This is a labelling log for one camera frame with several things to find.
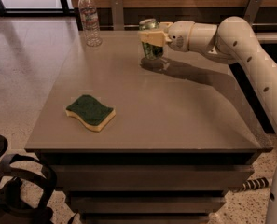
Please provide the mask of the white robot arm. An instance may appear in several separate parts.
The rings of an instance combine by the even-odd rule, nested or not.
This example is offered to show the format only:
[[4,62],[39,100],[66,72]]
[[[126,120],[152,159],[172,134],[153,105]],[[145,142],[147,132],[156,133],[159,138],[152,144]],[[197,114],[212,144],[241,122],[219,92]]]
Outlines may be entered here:
[[149,60],[159,57],[154,49],[169,46],[174,51],[197,52],[214,62],[238,63],[277,134],[277,63],[261,47],[246,20],[229,17],[213,25],[146,19],[139,22],[138,35]]

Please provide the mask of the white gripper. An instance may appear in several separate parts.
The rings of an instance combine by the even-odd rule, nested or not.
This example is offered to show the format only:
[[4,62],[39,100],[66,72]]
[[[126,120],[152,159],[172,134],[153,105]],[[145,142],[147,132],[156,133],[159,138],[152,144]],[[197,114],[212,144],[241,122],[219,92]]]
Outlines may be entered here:
[[139,31],[138,35],[143,43],[157,47],[164,47],[168,43],[169,47],[175,51],[188,51],[188,41],[193,26],[193,21],[175,23],[166,21],[159,24],[161,30]]

